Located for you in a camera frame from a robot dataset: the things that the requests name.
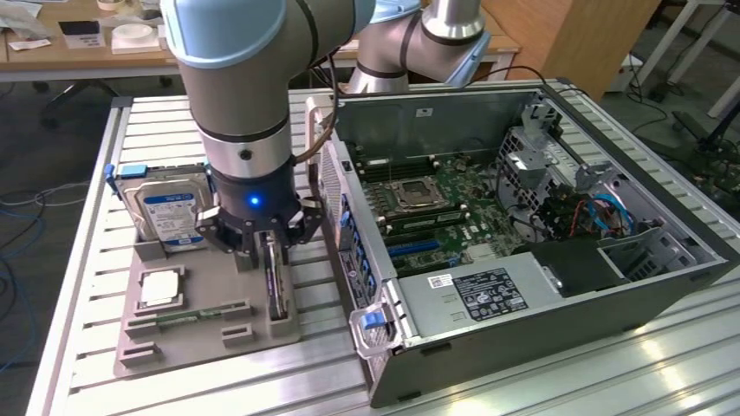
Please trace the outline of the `grey power supply unit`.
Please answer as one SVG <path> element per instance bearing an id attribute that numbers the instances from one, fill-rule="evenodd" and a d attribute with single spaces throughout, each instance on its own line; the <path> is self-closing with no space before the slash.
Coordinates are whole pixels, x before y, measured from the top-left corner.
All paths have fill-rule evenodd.
<path id="1" fill-rule="evenodd" d="M 497 324 L 563 301 L 529 252 L 404 277 L 399 285 L 423 338 Z"/>

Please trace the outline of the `blue expansion slot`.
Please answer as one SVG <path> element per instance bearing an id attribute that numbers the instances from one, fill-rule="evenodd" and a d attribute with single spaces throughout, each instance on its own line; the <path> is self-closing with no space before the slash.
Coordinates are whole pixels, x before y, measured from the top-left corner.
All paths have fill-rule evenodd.
<path id="1" fill-rule="evenodd" d="M 435 238 L 419 240 L 389 246 L 388 255 L 391 257 L 407 256 L 425 251 L 436 250 L 439 247 L 440 241 Z"/>

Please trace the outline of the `green motherboard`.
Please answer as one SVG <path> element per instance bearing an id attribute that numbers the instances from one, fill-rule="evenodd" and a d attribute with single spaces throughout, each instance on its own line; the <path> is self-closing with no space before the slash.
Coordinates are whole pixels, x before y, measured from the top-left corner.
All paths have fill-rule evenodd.
<path id="1" fill-rule="evenodd" d="M 527 243 L 532 229 L 519 231 L 511 219 L 513 208 L 495 198 L 497 168 L 491 159 L 472 153 L 433 154 L 408 159 L 353 161 L 361 190 L 387 247 L 425 239 L 437 239 L 436 250 L 389 257 L 400 277 L 444 270 L 487 258 L 501 258 Z M 439 208 L 401 212 L 389 189 L 392 181 L 431 176 L 448 203 Z M 464 224 L 436 229 L 389 234 L 384 230 L 388 218 L 401 218 L 425 212 L 467 211 Z"/>

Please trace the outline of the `white box with round dish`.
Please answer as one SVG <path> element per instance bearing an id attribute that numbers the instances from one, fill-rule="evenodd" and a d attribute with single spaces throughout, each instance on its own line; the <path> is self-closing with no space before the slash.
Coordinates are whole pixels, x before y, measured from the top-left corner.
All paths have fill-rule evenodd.
<path id="1" fill-rule="evenodd" d="M 111 31 L 111 52 L 113 55 L 157 52 L 161 50 L 155 29 L 140 23 L 117 26 Z"/>

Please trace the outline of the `black graphics card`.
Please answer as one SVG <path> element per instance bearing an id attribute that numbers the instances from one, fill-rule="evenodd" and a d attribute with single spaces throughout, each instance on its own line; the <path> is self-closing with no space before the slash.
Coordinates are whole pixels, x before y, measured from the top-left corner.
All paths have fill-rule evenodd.
<path id="1" fill-rule="evenodd" d="M 267 311 L 272 322 L 288 318 L 288 300 L 283 281 L 283 246 L 271 231 L 257 233 L 263 255 L 267 288 Z"/>

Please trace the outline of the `clear plastic bag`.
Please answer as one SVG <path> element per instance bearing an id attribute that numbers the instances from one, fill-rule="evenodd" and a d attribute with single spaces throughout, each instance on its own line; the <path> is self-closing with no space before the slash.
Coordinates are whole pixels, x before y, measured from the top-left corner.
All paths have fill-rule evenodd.
<path id="1" fill-rule="evenodd" d="M 52 36 L 39 19 L 23 7 L 0 8 L 0 28 L 8 28 L 24 41 L 37 41 Z"/>

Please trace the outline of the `silver drive cage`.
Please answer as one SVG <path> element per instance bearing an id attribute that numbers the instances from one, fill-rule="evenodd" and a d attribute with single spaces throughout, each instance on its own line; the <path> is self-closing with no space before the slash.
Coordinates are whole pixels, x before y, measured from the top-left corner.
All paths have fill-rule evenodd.
<path id="1" fill-rule="evenodd" d="M 500 145 L 503 163 L 499 199 L 525 204 L 536 211 L 559 185 L 576 185 L 580 163 L 548 134 L 533 139 L 523 127 L 512 127 Z"/>

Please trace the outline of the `white box with black top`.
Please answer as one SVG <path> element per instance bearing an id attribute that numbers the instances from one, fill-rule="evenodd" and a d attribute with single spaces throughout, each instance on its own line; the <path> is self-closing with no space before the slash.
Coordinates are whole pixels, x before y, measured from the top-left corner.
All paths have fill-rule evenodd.
<path id="1" fill-rule="evenodd" d="M 65 21 L 57 23 L 69 49 L 105 47 L 99 21 Z"/>

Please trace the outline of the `CPU socket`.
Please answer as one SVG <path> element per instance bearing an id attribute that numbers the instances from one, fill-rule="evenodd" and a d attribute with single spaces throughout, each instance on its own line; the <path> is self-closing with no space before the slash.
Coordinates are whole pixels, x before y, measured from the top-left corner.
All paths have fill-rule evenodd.
<path id="1" fill-rule="evenodd" d="M 396 209 L 401 212 L 439 208 L 448 203 L 431 176 L 392 181 L 389 189 L 396 198 Z"/>

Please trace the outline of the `hard disk with blue caddy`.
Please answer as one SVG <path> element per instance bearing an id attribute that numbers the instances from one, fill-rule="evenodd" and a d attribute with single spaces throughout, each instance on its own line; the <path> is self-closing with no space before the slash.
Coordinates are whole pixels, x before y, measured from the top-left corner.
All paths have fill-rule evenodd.
<path id="1" fill-rule="evenodd" d="M 205 165 L 117 167 L 105 165 L 105 181 L 123 202 L 143 242 L 168 253 L 207 246 L 196 231 L 196 214 L 213 206 Z"/>

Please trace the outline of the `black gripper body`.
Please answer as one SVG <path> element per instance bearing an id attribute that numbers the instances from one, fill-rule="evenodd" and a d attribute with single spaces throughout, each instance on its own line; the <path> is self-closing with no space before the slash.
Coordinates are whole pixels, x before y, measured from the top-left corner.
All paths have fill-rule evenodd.
<path id="1" fill-rule="evenodd" d="M 219 198 L 220 217 L 228 225 L 241 228 L 245 222 L 265 230 L 277 218 L 280 224 L 295 217 L 300 201 L 295 189 L 293 161 L 259 178 L 237 178 L 215 168 L 211 178 Z"/>

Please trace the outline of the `wooden desk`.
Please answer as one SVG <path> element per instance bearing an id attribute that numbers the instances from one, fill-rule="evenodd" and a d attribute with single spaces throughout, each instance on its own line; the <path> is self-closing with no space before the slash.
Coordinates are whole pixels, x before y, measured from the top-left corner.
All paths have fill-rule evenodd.
<path id="1" fill-rule="evenodd" d="M 68 0 L 44 3 L 39 20 L 53 34 L 51 45 L 39 49 L 13 51 L 8 46 L 17 36 L 9 30 L 0 33 L 0 82 L 69 81 L 81 79 L 127 78 L 177 75 L 179 67 L 168 50 L 113 55 L 109 46 L 69 49 L 59 22 L 92 21 L 112 12 L 100 10 L 96 0 Z M 505 35 L 489 12 L 481 9 L 485 28 L 492 34 L 483 63 L 501 68 L 512 63 L 520 45 Z M 339 68 L 352 68 L 357 57 L 357 41 L 352 41 L 335 55 Z"/>

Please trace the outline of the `silver CPU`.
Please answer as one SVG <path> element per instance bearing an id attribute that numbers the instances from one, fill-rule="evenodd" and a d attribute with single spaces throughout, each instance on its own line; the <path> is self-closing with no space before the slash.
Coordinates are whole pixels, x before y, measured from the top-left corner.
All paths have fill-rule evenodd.
<path id="1" fill-rule="evenodd" d="M 140 303 L 145 307 L 168 304 L 177 295 L 179 273 L 176 271 L 157 271 L 144 276 Z"/>

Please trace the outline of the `grey parts rack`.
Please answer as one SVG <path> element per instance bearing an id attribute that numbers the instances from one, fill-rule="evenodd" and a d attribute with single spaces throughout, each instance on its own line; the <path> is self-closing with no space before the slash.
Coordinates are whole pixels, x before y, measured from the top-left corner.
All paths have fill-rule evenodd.
<path id="1" fill-rule="evenodd" d="M 168 304 L 140 303 L 148 274 L 179 273 L 179 295 Z M 289 316 L 272 322 L 267 311 L 264 265 L 215 248 L 168 253 L 161 243 L 135 244 L 113 374 L 131 378 L 217 361 L 293 344 L 300 340 L 292 268 L 283 266 Z M 231 306 L 219 318 L 177 325 L 157 325 L 157 316 Z"/>

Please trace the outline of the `silver disk bay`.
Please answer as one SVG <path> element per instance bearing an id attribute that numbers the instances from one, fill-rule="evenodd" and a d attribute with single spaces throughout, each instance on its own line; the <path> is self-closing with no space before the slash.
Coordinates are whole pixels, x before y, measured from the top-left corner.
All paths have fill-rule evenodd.
<path id="1" fill-rule="evenodd" d="M 603 238 L 597 247 L 621 277 L 632 282 L 719 261 L 716 253 L 695 238 L 665 227 L 651 228 L 629 237 Z"/>

